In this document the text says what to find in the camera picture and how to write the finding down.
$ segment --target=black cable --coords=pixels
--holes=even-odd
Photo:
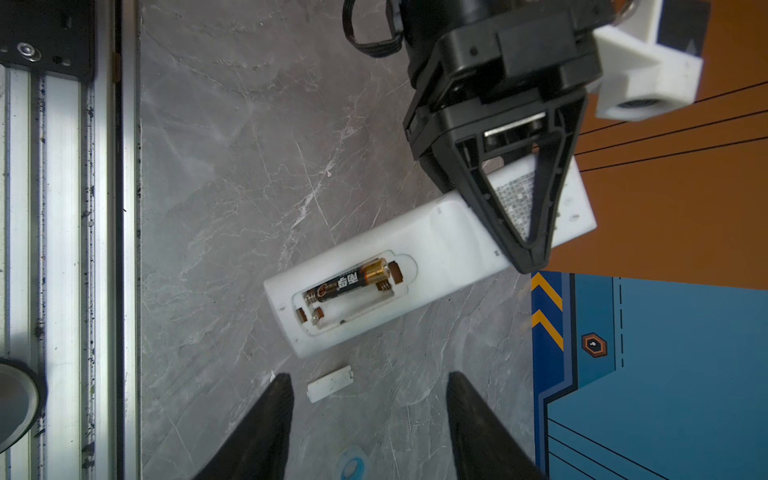
[[[349,43],[353,47],[360,50],[362,53],[374,58],[388,57],[393,53],[400,51],[402,47],[402,27],[395,28],[393,38],[384,41],[377,41],[374,43],[357,43],[355,39],[355,30],[352,27],[352,9],[355,7],[355,0],[344,0],[344,6],[341,11],[341,22],[344,28],[344,35]],[[391,16],[394,13],[397,16],[396,24],[400,23],[399,5],[393,5],[392,2],[387,2],[387,13]]]

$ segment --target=black metal plate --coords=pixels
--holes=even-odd
[[[31,45],[32,61],[21,50]],[[0,0],[0,63],[90,81],[94,70],[92,0]]]

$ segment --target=black line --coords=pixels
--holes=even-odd
[[[591,134],[591,133],[594,133],[594,132],[596,132],[596,131],[600,131],[600,130],[605,130],[606,128],[611,128],[611,127],[618,127],[619,125],[623,125],[623,124],[626,124],[626,123],[629,123],[629,122],[626,122],[626,121],[620,121],[620,122],[619,122],[619,123],[617,123],[617,124],[608,125],[607,127],[600,127],[600,128],[595,128],[594,130],[585,131],[585,132],[583,132],[583,133],[579,134],[579,136],[581,136],[581,135],[586,135],[586,134]]]
[[[578,388],[578,341],[576,336],[576,274],[568,275],[568,284],[571,288],[571,378]]]
[[[560,423],[560,422],[557,422],[557,421],[555,421],[555,420],[553,420],[553,419],[548,419],[548,420],[549,420],[550,422],[554,422],[554,423],[557,423],[558,425],[560,425],[561,427],[563,427],[563,428],[564,428],[564,429],[566,429],[566,430],[570,430],[571,432],[573,432],[573,433],[575,433],[576,435],[578,435],[578,436],[582,437],[583,439],[587,439],[587,440],[589,440],[590,442],[594,443],[594,444],[595,444],[595,445],[597,445],[598,447],[603,447],[604,449],[608,450],[609,452],[611,452],[611,453],[615,453],[616,455],[619,455],[619,456],[620,456],[621,458],[623,458],[624,460],[627,460],[627,461],[629,461],[629,462],[632,462],[632,463],[634,463],[635,465],[637,465],[638,467],[642,468],[643,470],[648,470],[650,473],[652,473],[652,474],[654,474],[654,475],[657,475],[657,476],[659,476],[659,477],[663,478],[664,480],[670,480],[670,479],[668,479],[667,477],[665,477],[664,475],[660,475],[660,474],[658,474],[658,473],[654,472],[653,470],[651,470],[650,468],[648,468],[648,467],[645,467],[645,466],[642,466],[642,465],[640,465],[639,463],[637,463],[636,461],[632,460],[631,458],[627,458],[627,457],[623,456],[621,453],[619,453],[619,452],[616,452],[616,451],[614,451],[614,450],[611,450],[611,449],[610,449],[610,448],[608,448],[607,446],[605,446],[605,445],[602,445],[602,444],[600,444],[600,443],[597,443],[597,442],[596,442],[596,441],[594,441],[593,439],[590,439],[590,438],[588,438],[588,437],[585,437],[585,436],[583,436],[581,433],[579,433],[579,432],[577,432],[577,431],[575,431],[575,430],[573,430],[573,429],[570,429],[570,428],[568,428],[567,426],[563,425],[563,424],[562,424],[562,423]]]
[[[707,98],[702,98],[701,100],[696,100],[694,102],[694,104],[700,104],[700,103],[705,102],[705,101],[714,100],[715,98],[725,97],[726,95],[730,95],[730,94],[736,94],[736,93],[739,93],[740,91],[749,90],[750,88],[762,87],[765,84],[768,84],[768,81],[761,81],[760,83],[756,83],[754,85],[750,85],[749,87],[737,88],[736,90],[727,91],[725,93],[713,95],[713,96],[707,97]],[[606,128],[618,127],[619,125],[623,125],[623,124],[626,124],[626,123],[629,123],[629,122],[622,121],[622,122],[619,122],[617,124],[608,125],[607,127],[595,128],[594,130],[582,132],[581,134],[579,134],[579,136],[586,135],[586,134],[591,134],[591,133],[594,133],[594,132],[600,131],[600,130],[605,130]]]
[[[549,455],[552,455],[552,456],[553,456],[553,457],[555,457],[557,460],[560,460],[561,462],[563,462],[563,463],[565,463],[565,464],[568,464],[568,465],[570,465],[570,466],[571,466],[571,467],[572,467],[574,470],[578,470],[579,472],[583,473],[584,475],[586,475],[587,477],[591,478],[592,480],[597,480],[595,477],[593,477],[592,475],[589,475],[587,472],[585,472],[585,471],[584,471],[584,470],[582,470],[581,468],[577,467],[576,465],[574,465],[574,464],[572,464],[572,463],[570,463],[570,462],[566,462],[565,460],[563,460],[562,458],[558,457],[558,456],[557,456],[557,455],[555,455],[554,453],[552,453],[552,452],[549,452]]]
[[[765,113],[768,113],[768,110],[755,111],[755,112],[752,112],[750,114],[739,115],[737,117],[732,117],[732,118],[724,118],[722,120],[711,121],[711,122],[706,123],[706,124],[696,125],[696,126],[688,127],[688,128],[681,128],[680,130],[675,130],[675,131],[668,131],[668,132],[663,133],[663,134],[651,135],[650,137],[638,138],[637,140],[632,140],[632,141],[625,141],[624,143],[611,145],[610,147],[595,148],[594,150],[583,151],[580,154],[576,154],[576,156],[578,156],[578,155],[586,155],[586,154],[593,154],[596,151],[608,150],[610,148],[616,148],[616,147],[623,147],[625,145],[636,144],[637,142],[641,142],[641,141],[652,140],[654,138],[659,138],[659,137],[666,137],[667,135],[672,135],[672,134],[679,134],[679,133],[684,132],[684,131],[696,130],[697,128],[711,127],[712,125],[724,124],[724,123],[729,122],[729,121],[740,120],[742,118],[753,117],[755,115],[760,115],[760,114],[765,114]]]
[[[716,145],[714,147],[697,148],[695,150],[681,151],[676,154],[660,155],[658,157],[643,158],[642,160],[632,160],[632,161],[624,162],[622,164],[605,165],[604,167],[588,168],[586,170],[582,170],[581,173],[592,172],[595,170],[603,170],[605,168],[611,168],[611,167],[621,167],[623,165],[639,164],[640,162],[658,160],[660,158],[676,157],[677,155],[694,154],[700,151],[715,150],[717,148],[723,148],[723,147],[732,147],[733,145],[748,144],[754,141],[761,141],[761,140],[768,140],[768,137],[758,137],[758,138],[752,138],[749,140],[734,141],[729,144]]]
[[[714,100],[715,98],[725,97],[726,95],[730,95],[730,94],[737,94],[740,91],[749,90],[750,88],[762,87],[765,84],[768,84],[768,81],[761,81],[760,83],[756,83],[754,85],[750,85],[749,87],[737,88],[736,90],[727,91],[727,92],[725,92],[723,94],[717,94],[717,95],[713,95],[711,97],[702,98],[701,100],[696,100],[694,103],[699,104],[699,103],[701,103],[703,101]]]
[[[616,289],[614,288],[615,282],[611,279],[611,306],[614,307],[614,343],[616,343]],[[614,352],[614,370],[616,369],[616,352]]]
[[[593,463],[595,463],[595,464],[597,464],[597,465],[599,465],[599,466],[601,466],[601,467],[605,468],[606,470],[608,470],[609,472],[613,473],[614,475],[618,475],[618,476],[622,477],[624,480],[629,480],[629,478],[627,478],[627,477],[623,476],[621,473],[618,473],[618,472],[614,472],[613,470],[611,470],[611,469],[610,469],[610,468],[608,468],[607,466],[603,465],[602,463],[598,462],[598,461],[597,461],[597,460],[595,460],[594,458],[591,458],[591,457],[587,457],[585,454],[583,454],[583,453],[579,452],[577,449],[575,449],[575,448],[573,448],[573,447],[571,447],[571,446],[569,446],[569,445],[565,445],[563,442],[561,442],[560,440],[557,440],[555,437],[553,437],[553,436],[551,436],[551,435],[550,435],[550,437],[549,437],[549,438],[550,438],[550,439],[553,439],[553,440],[555,440],[557,443],[560,443],[560,444],[562,444],[562,445],[563,445],[565,448],[573,450],[574,452],[578,453],[579,455],[581,455],[582,457],[586,458],[587,460],[590,460],[590,461],[592,461]]]

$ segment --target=battery spring contact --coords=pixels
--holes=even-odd
[[[323,312],[323,309],[320,307],[317,307],[312,311],[312,324],[317,325],[317,323],[320,321],[321,318],[325,316],[325,313]]]
[[[307,290],[304,292],[304,301],[307,305],[312,305],[317,301],[317,292],[315,289]]]

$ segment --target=orange surface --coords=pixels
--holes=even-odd
[[[712,0],[698,98],[768,80],[768,2]]]
[[[768,140],[582,174],[598,229],[547,270],[768,290]]]
[[[586,171],[759,137],[768,137],[768,112],[581,154],[576,160],[579,169]]]

